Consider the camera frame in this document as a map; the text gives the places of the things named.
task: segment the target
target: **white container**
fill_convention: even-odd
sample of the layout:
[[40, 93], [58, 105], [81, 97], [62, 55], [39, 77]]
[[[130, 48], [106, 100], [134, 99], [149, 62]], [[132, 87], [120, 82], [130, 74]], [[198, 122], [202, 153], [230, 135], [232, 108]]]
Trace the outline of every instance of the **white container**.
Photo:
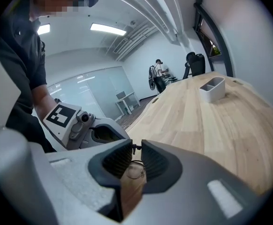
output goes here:
[[214, 77], [199, 88], [201, 99], [212, 103], [225, 97], [225, 78]]

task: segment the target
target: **man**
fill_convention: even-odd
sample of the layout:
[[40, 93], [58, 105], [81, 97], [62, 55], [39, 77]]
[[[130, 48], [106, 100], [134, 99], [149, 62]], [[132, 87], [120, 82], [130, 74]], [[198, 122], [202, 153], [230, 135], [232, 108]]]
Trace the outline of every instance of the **man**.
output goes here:
[[[91, 7], [98, 0], [89, 0]], [[37, 30], [40, 16], [54, 15], [81, 0], [13, 0], [0, 18], [0, 62], [20, 89], [6, 126], [39, 143], [45, 152], [55, 151], [32, 110], [42, 121], [56, 106], [46, 86], [45, 44]]]
[[153, 80], [155, 82], [156, 88], [159, 91], [159, 93], [162, 93], [166, 89], [164, 80], [161, 78], [161, 76], [162, 76], [163, 73], [166, 73], [168, 71], [168, 69], [163, 70], [161, 68], [162, 64], [163, 63], [161, 62], [161, 60], [157, 59], [155, 61], [155, 65], [154, 65], [154, 69], [155, 69], [155, 72], [156, 72], [156, 77]]

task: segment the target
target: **person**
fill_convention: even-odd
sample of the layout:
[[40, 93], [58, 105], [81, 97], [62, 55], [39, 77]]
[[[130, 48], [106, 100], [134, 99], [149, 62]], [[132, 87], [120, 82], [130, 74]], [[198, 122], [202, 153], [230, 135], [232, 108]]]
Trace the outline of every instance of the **person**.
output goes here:
[[0, 62], [21, 91], [6, 127], [22, 133], [29, 142], [54, 152], [38, 119], [56, 106], [46, 86], [45, 44], [37, 33], [39, 17], [54, 15], [79, 0], [13, 0], [0, 18]]
[[153, 80], [155, 82], [156, 88], [159, 91], [159, 93], [162, 93], [166, 89], [164, 80], [161, 77], [163, 73], [166, 73], [168, 71], [168, 69], [163, 70], [161, 65], [162, 65], [162, 61], [160, 59], [156, 59], [155, 65], [154, 65], [156, 77]]

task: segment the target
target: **glass wall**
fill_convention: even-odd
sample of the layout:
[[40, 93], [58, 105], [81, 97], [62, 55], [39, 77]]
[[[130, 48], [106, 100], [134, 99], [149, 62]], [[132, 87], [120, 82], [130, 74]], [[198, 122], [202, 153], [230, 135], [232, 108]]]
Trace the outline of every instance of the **glass wall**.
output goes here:
[[[48, 87], [53, 98], [64, 103], [78, 105], [82, 110], [96, 117], [116, 119], [121, 112], [116, 105], [117, 94], [133, 92], [131, 84], [122, 67], [107, 68], [69, 78]], [[130, 105], [137, 102], [129, 97]]]

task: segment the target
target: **ceiling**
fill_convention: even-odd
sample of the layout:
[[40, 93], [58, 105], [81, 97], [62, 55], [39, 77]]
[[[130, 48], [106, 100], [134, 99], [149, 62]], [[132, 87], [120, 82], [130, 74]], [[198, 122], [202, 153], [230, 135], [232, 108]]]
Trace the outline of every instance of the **ceiling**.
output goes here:
[[41, 17], [41, 25], [50, 24], [50, 32], [41, 34], [46, 56], [85, 48], [110, 47], [116, 35], [90, 30], [100, 23], [128, 32], [147, 19], [121, 0], [99, 0], [93, 7], [67, 8], [56, 16]]

